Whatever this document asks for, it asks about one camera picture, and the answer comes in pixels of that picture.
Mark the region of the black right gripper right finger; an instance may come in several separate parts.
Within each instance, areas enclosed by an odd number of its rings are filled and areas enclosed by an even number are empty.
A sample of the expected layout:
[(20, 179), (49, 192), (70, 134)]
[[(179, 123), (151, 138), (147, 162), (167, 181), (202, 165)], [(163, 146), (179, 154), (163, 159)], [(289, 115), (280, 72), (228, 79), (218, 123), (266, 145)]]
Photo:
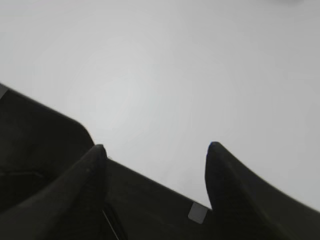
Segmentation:
[(211, 142), (205, 185), (224, 240), (318, 240), (320, 213), (275, 188), (219, 142)]

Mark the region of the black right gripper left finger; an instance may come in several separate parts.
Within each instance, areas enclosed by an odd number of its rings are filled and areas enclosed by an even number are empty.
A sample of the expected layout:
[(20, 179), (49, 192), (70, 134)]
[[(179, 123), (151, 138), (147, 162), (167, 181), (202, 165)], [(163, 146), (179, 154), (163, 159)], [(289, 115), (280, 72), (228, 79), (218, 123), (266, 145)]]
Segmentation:
[(107, 222), (106, 150), (82, 157), (25, 159), (0, 153), (0, 237), (3, 240), (102, 240)]

